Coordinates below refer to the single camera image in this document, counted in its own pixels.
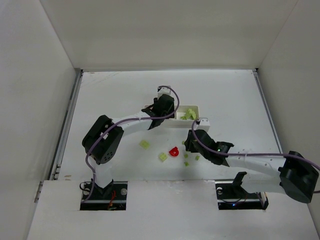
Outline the green square lego plate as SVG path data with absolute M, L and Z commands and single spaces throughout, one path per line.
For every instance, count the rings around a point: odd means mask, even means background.
M 145 150 L 147 150 L 150 147 L 150 143 L 146 140 L 141 140 L 139 145 Z
M 164 161 L 168 158 L 168 156 L 167 156 L 166 153 L 161 152 L 161 153 L 158 155 L 158 158 L 159 158 L 159 160 L 160 160 L 161 162 L 164 162 Z

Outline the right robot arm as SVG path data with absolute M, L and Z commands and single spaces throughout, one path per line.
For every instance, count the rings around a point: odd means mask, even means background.
M 232 184 L 247 193 L 286 194 L 309 204 L 315 193 L 320 168 L 300 153 L 230 153 L 230 142 L 214 141 L 203 129 L 190 129 L 184 142 L 186 151 L 199 153 L 217 166 L 242 168 Z

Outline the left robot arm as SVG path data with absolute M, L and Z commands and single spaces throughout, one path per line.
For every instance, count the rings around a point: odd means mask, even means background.
M 101 115 L 82 140 L 85 162 L 92 171 L 94 186 L 104 189 L 113 181 L 111 159 L 116 155 L 122 138 L 156 128 L 174 114 L 175 99 L 162 94 L 152 105 L 134 115 L 118 120 Z

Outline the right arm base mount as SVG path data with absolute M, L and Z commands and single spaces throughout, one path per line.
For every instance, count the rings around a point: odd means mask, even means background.
M 234 179 L 215 181 L 219 210 L 266 210 L 269 200 L 266 193 L 248 193 L 242 188 L 246 172 L 239 172 Z

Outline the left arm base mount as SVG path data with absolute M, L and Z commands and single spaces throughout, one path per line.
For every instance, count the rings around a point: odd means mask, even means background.
M 128 182 L 112 181 L 105 188 L 94 185 L 93 182 L 84 181 L 79 185 L 82 191 L 81 211 L 125 211 L 127 207 Z

